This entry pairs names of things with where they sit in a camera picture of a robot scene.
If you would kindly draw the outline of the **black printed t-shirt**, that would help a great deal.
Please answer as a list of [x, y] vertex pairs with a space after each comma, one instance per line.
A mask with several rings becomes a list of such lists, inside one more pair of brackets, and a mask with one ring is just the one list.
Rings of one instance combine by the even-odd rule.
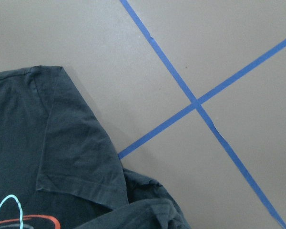
[[62, 67], [0, 72], [0, 229], [187, 229], [156, 180], [123, 168]]

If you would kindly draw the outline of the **brown paper table cover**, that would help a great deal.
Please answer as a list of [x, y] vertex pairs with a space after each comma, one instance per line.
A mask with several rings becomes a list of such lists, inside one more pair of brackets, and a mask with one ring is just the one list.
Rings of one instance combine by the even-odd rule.
[[[199, 98], [286, 38], [286, 0], [131, 0]], [[190, 101], [118, 0], [0, 0], [0, 72], [63, 66], [121, 152]], [[286, 223], [286, 47], [203, 104]], [[194, 229], [277, 229], [196, 110], [122, 159]]]

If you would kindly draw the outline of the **blue tape grid lines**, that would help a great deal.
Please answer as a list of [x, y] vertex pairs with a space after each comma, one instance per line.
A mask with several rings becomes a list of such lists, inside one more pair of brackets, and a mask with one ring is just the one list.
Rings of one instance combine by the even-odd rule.
[[217, 130], [215, 124], [213, 123], [211, 117], [206, 112], [206, 110], [203, 108], [203, 104], [207, 101], [209, 101], [211, 98], [213, 98], [215, 95], [235, 83], [237, 80], [245, 76], [247, 73], [264, 63], [266, 60], [270, 59], [272, 56], [280, 52], [286, 47], [286, 38], [278, 43], [276, 46], [256, 58], [254, 61], [246, 65], [241, 70], [234, 73], [232, 76], [227, 78], [226, 80], [222, 81], [219, 85], [211, 89], [210, 91], [206, 92], [201, 97], [197, 98], [194, 93], [190, 90], [189, 86], [186, 84], [186, 82], [183, 80], [183, 78], [180, 76], [178, 71], [175, 69], [175, 67], [172, 65], [170, 60], [167, 58], [165, 53], [162, 51], [161, 47], [158, 45], [157, 41], [151, 36], [150, 32], [146, 28], [146, 26], [143, 24], [139, 16], [136, 14], [134, 9], [131, 7], [128, 1], [122, 0], [121, 1], [122, 6], [127, 11], [128, 15], [131, 17], [133, 22], [136, 24], [137, 28], [140, 30], [146, 41], [150, 44], [154, 52], [157, 54], [161, 62], [164, 64], [168, 72], [171, 74], [171, 76], [174, 78], [180, 89], [183, 91], [185, 96], [190, 101], [190, 104], [174, 114], [172, 117], [165, 120], [163, 123], [155, 127], [153, 130], [149, 131], [142, 137], [140, 137], [138, 140], [134, 141], [132, 144], [130, 144], [128, 147], [126, 147], [124, 150], [119, 152], [118, 156], [120, 159], [125, 158], [130, 153], [132, 153], [134, 150], [138, 149], [142, 145], [144, 145], [146, 142], [150, 141], [152, 138], [154, 138], [156, 135], [160, 134], [162, 131], [167, 129], [168, 127], [172, 126], [174, 123], [176, 123], [178, 120], [185, 117], [190, 112], [196, 110], [200, 117], [203, 119], [205, 124], [208, 126], [210, 131], [213, 133], [219, 144], [222, 146], [222, 148], [225, 150], [225, 152], [228, 154], [234, 165], [237, 167], [239, 172], [242, 174], [246, 182], [249, 184], [251, 189], [255, 192], [261, 203], [265, 206], [271, 217], [278, 223], [278, 225], [286, 229], [286, 223], [280, 216], [280, 214], [277, 212], [275, 207], [272, 205], [270, 200], [267, 198], [263, 190], [260, 188], [258, 183], [255, 181], [255, 179], [252, 177], [248, 169], [245, 167], [241, 159], [238, 157], [236, 152], [232, 149], [232, 147], [229, 145], [229, 143], [225, 140], [225, 138], [220, 134], [220, 132]]

